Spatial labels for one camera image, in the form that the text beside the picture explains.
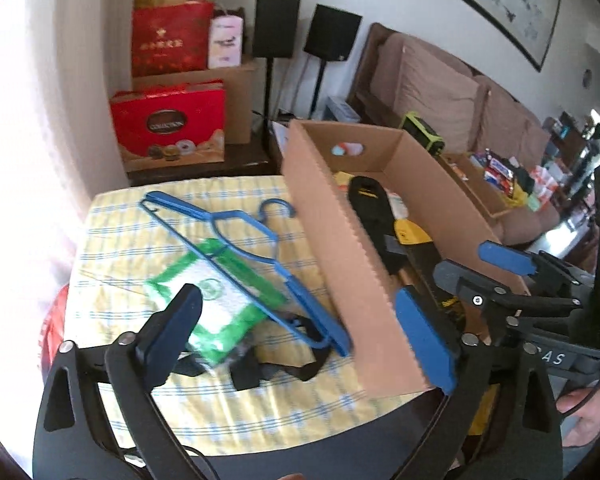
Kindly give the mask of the person right hand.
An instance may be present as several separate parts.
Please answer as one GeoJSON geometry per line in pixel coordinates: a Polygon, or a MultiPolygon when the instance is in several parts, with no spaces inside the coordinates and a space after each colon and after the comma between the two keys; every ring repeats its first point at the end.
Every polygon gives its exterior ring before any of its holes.
{"type": "Polygon", "coordinates": [[[562,437],[564,448],[580,448],[589,445],[600,434],[600,382],[597,390],[583,388],[573,390],[557,400],[558,411],[570,412],[577,419],[571,430],[562,437]]]}

